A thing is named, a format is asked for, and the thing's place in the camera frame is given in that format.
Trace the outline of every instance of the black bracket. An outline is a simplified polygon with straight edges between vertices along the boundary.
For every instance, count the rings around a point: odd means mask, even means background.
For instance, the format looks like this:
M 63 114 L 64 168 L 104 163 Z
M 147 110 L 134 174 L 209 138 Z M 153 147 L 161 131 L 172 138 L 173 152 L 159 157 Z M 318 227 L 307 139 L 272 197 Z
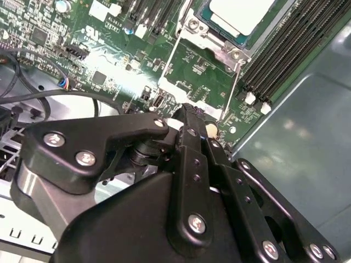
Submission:
M 33 173 L 75 195 L 95 188 L 106 168 L 105 155 L 136 140 L 163 139 L 167 124 L 154 113 L 73 119 L 40 123 L 26 129 L 20 157 Z M 64 138 L 60 147 L 46 144 L 47 134 Z M 80 165 L 76 156 L 88 152 L 95 158 L 91 166 Z
M 207 158 L 201 153 L 201 137 L 206 128 L 188 105 L 183 105 L 178 113 L 186 125 L 177 137 L 171 169 L 174 177 L 167 237 L 177 252 L 196 257 L 206 251 L 213 239 Z

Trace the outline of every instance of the capacitor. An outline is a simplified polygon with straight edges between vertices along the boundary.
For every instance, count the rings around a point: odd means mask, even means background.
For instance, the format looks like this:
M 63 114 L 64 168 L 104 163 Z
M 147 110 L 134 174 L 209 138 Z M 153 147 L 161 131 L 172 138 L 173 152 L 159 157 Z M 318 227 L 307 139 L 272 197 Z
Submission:
M 127 34 L 127 35 L 132 35 L 134 34 L 134 29 L 132 28 L 123 28 L 124 32 Z
M 58 0 L 56 2 L 55 8 L 58 13 L 68 13 L 71 11 L 72 6 L 71 3 L 67 0 Z
M 0 39 L 8 40 L 10 37 L 9 33 L 6 30 L 0 30 Z

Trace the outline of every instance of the green circuit board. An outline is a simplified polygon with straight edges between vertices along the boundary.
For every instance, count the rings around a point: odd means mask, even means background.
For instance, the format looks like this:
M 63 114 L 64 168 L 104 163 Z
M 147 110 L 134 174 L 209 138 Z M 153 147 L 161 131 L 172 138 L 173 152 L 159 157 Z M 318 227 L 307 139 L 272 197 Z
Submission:
M 76 88 L 104 94 L 120 102 L 126 111 L 133 104 L 138 112 L 147 112 L 155 99 L 162 96 L 161 104 L 154 110 L 162 117 L 170 117 L 179 104 L 172 95 L 160 90 L 157 82 L 176 42 L 182 1 L 174 5 L 167 26 L 154 43 L 148 41 L 150 32 L 143 39 L 125 32 L 128 12 L 118 16 L 107 13 L 100 18 L 99 8 L 91 11 L 97 2 L 109 8 L 112 4 L 123 6 L 128 1 L 71 0 L 70 12 L 62 14 L 56 12 L 54 0 L 0 0 L 0 36 L 5 35 L 4 31 L 9 35 L 7 39 L 0 38 L 0 43 L 45 54 L 68 72 Z M 345 23 L 341 21 L 334 34 Z M 84 60 L 67 58 L 61 51 L 68 44 L 89 50 L 89 55 Z M 59 78 L 58 72 L 45 61 L 29 54 L 23 56 L 30 67 Z M 202 50 L 187 40 L 180 41 L 166 72 L 168 81 L 184 90 L 188 99 L 203 101 L 215 109 L 224 107 L 233 76 L 211 51 Z M 142 98 L 145 88 L 150 89 L 147 101 Z M 234 146 L 261 116 L 254 107 L 233 98 L 229 112 L 218 123 L 218 140 L 223 145 Z

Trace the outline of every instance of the chip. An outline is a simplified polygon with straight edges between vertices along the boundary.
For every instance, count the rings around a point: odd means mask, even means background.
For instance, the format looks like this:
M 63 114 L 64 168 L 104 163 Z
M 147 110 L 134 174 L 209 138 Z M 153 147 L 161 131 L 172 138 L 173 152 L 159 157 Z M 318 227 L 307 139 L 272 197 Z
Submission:
M 103 85 L 106 80 L 106 75 L 102 74 L 99 71 L 95 71 L 92 81 L 97 85 Z
M 32 41 L 39 45 L 45 45 L 48 34 L 40 30 L 38 27 L 35 27 L 32 33 Z

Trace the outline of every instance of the black plastic arm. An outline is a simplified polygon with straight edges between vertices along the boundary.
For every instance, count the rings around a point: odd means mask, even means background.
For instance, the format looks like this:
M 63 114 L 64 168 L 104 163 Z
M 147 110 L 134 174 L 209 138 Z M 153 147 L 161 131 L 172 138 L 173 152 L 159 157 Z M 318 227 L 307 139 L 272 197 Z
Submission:
M 264 218 L 290 259 L 330 263 L 341 259 L 336 249 L 249 161 L 238 159 L 233 166 L 245 175 L 251 190 L 259 198 Z M 326 251 L 331 251 L 335 260 Z
M 43 138 L 50 133 L 61 135 L 65 143 L 47 145 Z M 167 134 L 167 124 L 154 113 L 45 122 L 26 130 L 20 158 L 33 173 L 68 193 L 81 195 L 95 188 L 106 168 L 107 151 L 132 141 L 163 139 Z M 82 166 L 76 161 L 82 151 L 93 154 L 94 165 Z

